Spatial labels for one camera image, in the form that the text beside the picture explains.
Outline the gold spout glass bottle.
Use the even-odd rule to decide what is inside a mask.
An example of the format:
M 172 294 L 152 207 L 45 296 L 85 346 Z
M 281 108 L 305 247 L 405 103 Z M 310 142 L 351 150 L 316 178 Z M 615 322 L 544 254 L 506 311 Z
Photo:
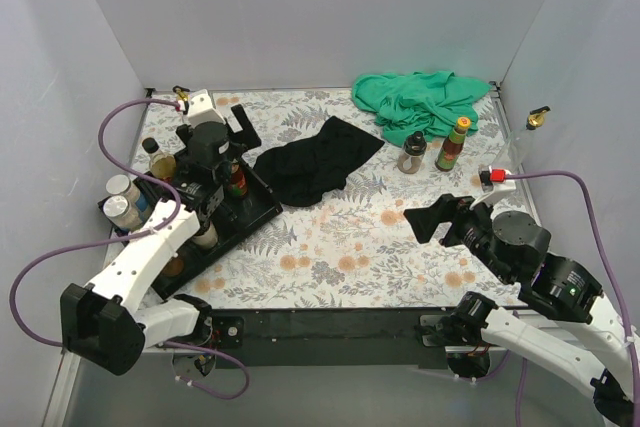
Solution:
M 172 88 L 172 92 L 175 94 L 178 104 L 176 111 L 187 115 L 191 106 L 190 90 L 176 85 Z

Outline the pink cap spice bottle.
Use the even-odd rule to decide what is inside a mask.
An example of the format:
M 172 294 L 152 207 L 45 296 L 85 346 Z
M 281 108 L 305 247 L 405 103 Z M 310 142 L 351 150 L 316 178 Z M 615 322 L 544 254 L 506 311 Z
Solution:
M 165 278 L 175 278 L 179 276 L 185 268 L 184 260 L 180 256 L 172 257 L 163 267 L 160 275 Z

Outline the tall gold spout bottle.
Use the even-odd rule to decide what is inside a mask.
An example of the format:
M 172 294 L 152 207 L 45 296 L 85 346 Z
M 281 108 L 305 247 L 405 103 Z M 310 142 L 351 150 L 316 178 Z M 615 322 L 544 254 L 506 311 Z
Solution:
M 525 124 L 510 132 L 505 144 L 494 159 L 493 167 L 508 170 L 511 173 L 517 172 L 533 145 L 534 134 L 544 125 L 545 116 L 549 112 L 549 106 L 530 111 Z

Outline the silver lid spice jar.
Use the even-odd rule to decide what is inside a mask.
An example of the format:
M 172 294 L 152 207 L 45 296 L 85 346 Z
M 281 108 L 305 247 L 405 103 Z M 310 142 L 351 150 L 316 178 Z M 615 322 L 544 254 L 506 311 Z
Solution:
M 143 221 L 138 211 L 122 195 L 110 196 L 103 204 L 104 215 L 118 228 L 134 231 L 142 227 Z

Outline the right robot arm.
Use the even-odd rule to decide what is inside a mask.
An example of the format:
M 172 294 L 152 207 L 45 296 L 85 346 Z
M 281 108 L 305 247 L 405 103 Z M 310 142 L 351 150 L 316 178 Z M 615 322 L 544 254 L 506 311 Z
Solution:
M 636 426 L 639 390 L 622 318 L 601 284 L 578 262 L 549 252 L 550 233 L 527 213 L 495 214 L 472 197 L 442 195 L 404 216 L 416 240 L 427 243 L 446 223 L 443 247 L 465 246 L 500 282 L 519 287 L 528 308 L 574 336 L 560 340 L 512 317 L 487 296 L 468 291 L 454 310 L 418 331 L 433 345 L 486 342 L 507 348 L 558 375 L 591 398 L 597 411 L 617 426 Z

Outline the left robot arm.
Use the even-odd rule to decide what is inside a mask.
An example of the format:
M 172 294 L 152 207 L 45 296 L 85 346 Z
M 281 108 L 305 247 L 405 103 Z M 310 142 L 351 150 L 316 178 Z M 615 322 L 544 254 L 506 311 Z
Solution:
M 253 128 L 244 121 L 234 131 L 204 94 L 177 108 L 186 117 L 178 130 L 186 151 L 170 181 L 147 178 L 166 197 L 109 266 L 83 286 L 70 284 L 60 298 L 64 348 L 114 375 L 129 371 L 149 347 L 168 341 L 207 346 L 214 333 L 212 309 L 201 299 L 179 295 L 149 308 L 141 303 L 181 247 L 212 246 L 218 233 L 213 217 L 223 204 L 231 163 L 249 150 L 242 136 Z

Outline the dark soy sauce bottle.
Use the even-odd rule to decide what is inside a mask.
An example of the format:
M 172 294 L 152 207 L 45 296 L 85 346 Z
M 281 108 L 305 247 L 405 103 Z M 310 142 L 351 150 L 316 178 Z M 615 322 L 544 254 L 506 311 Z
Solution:
M 149 156 L 149 171 L 151 174 L 156 179 L 170 183 L 177 169 L 174 156 L 163 151 L 153 137 L 145 138 L 141 145 Z

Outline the white spice jar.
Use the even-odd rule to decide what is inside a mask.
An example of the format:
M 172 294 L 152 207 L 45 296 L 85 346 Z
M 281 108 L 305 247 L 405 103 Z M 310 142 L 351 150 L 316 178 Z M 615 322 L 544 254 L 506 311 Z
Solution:
M 217 246 L 219 236 L 215 225 L 208 221 L 201 226 L 201 229 L 192 237 L 192 242 L 202 250 L 211 250 Z

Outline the blue label spice jar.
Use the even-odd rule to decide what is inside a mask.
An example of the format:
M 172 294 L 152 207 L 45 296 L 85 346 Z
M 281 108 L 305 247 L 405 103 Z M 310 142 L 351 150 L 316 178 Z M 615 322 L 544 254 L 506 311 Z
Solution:
M 131 204 L 134 204 L 139 211 L 145 211 L 149 207 L 140 189 L 126 175 L 118 174 L 111 177 L 106 182 L 106 191 L 111 196 L 120 195 L 125 197 Z

